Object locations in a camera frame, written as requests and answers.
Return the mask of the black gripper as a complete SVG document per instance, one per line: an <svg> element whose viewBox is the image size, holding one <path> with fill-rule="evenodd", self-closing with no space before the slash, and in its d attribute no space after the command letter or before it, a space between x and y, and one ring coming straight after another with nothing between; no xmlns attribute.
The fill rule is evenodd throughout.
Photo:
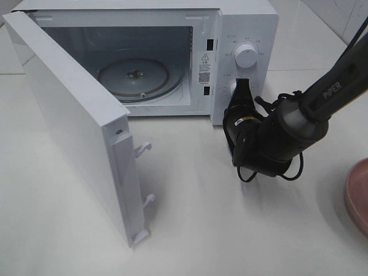
<svg viewBox="0 0 368 276"><path fill-rule="evenodd" d="M255 120L260 123L263 116L255 109L250 90L250 80L237 78L235 89L228 107L224 111L223 118L223 130L231 155L233 155L235 149L236 139L243 130L243 126L240 126L240 124L247 120Z"/></svg>

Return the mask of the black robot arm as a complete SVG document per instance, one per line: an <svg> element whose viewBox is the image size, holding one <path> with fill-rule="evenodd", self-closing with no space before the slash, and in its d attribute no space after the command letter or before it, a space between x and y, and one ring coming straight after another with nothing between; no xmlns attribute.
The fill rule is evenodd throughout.
<svg viewBox="0 0 368 276"><path fill-rule="evenodd" d="M305 92L280 94L273 103L253 98L250 81L237 79L223 118L232 164L283 176L295 156L327 134L331 116L365 91L366 35Z"/></svg>

